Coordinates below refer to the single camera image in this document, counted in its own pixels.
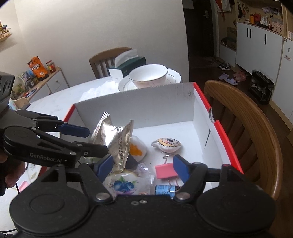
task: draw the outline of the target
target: white bowl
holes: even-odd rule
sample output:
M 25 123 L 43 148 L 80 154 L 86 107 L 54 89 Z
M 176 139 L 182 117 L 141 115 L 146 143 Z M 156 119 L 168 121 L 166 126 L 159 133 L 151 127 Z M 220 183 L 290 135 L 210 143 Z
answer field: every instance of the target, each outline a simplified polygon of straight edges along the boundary
M 140 66 L 129 73 L 129 78 L 138 88 L 162 85 L 166 81 L 168 68 L 160 64 Z

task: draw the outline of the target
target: door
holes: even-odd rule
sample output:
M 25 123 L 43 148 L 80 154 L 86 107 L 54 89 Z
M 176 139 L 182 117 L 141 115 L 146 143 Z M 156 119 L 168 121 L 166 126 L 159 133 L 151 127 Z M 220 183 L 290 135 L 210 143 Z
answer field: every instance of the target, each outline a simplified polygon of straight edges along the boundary
M 54 93 L 60 87 L 60 85 L 63 84 L 63 82 L 65 83 L 65 79 L 62 75 L 62 72 L 59 71 L 47 82 L 47 85 L 51 92 Z
M 236 64 L 244 68 L 247 72 L 251 72 L 250 66 L 250 43 L 252 42 L 250 26 L 237 22 L 237 51 Z
M 266 61 L 265 59 L 265 31 L 267 30 L 250 26 L 251 31 L 251 38 L 250 38 L 250 56 L 249 56 L 249 62 L 250 62 L 250 71 L 249 73 L 252 74 L 253 70 L 260 71 L 264 73 L 262 70 L 262 65 Z
M 257 28 L 257 31 L 259 32 L 256 48 L 259 53 L 259 71 L 275 83 L 279 71 L 283 37 L 260 28 Z
M 209 0 L 182 0 L 189 56 L 213 56 L 214 34 Z
M 61 90 L 63 90 L 63 89 L 67 89 L 67 88 L 68 88 L 68 86 L 67 86 L 66 82 L 63 81 L 63 83 L 60 85 L 59 88 L 56 89 L 55 92 L 59 92 L 59 91 L 61 91 Z
M 293 111 L 293 42 L 284 39 L 283 54 L 281 59 L 280 72 L 275 85 L 272 100 L 287 118 L 293 122 L 291 113 Z

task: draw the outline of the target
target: human hand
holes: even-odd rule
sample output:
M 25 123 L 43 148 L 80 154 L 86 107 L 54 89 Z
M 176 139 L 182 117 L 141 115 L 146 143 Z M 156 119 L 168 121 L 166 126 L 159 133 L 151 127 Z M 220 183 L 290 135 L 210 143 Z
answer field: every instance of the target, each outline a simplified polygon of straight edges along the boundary
M 0 149 L 0 163 L 4 163 L 7 160 L 7 155 L 4 153 L 3 150 Z M 19 180 L 19 178 L 23 175 L 25 171 L 25 162 L 22 162 L 13 167 L 9 168 L 7 171 L 7 175 L 5 177 L 5 182 L 8 188 L 12 188 L 15 186 L 16 182 Z

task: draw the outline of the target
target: finger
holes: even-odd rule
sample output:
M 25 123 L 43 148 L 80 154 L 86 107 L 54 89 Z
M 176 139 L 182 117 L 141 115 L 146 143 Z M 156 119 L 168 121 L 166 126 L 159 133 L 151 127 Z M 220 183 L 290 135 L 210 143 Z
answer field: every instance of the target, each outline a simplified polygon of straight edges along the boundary
M 9 188 L 15 186 L 19 178 L 24 174 L 25 162 L 22 162 L 12 173 L 5 177 L 5 182 Z
M 0 149 L 0 163 L 4 163 L 6 160 L 7 154 L 5 154 L 4 151 Z

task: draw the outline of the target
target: blue gripper pad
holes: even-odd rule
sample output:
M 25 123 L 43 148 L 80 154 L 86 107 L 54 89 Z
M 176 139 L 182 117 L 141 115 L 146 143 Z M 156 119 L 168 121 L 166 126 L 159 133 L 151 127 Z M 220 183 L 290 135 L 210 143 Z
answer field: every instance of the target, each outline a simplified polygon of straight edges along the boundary
M 190 172 L 188 168 L 189 165 L 190 163 L 187 160 L 185 160 L 183 157 L 181 157 L 178 154 L 174 155 L 173 168 L 183 183 L 185 183 L 189 179 L 189 176 L 190 176 Z
M 70 125 L 67 123 L 58 126 L 58 131 L 64 135 L 72 135 L 83 138 L 87 138 L 90 135 L 90 130 L 87 127 Z
M 94 165 L 93 171 L 101 182 L 104 182 L 108 174 L 113 168 L 113 157 L 108 155 Z

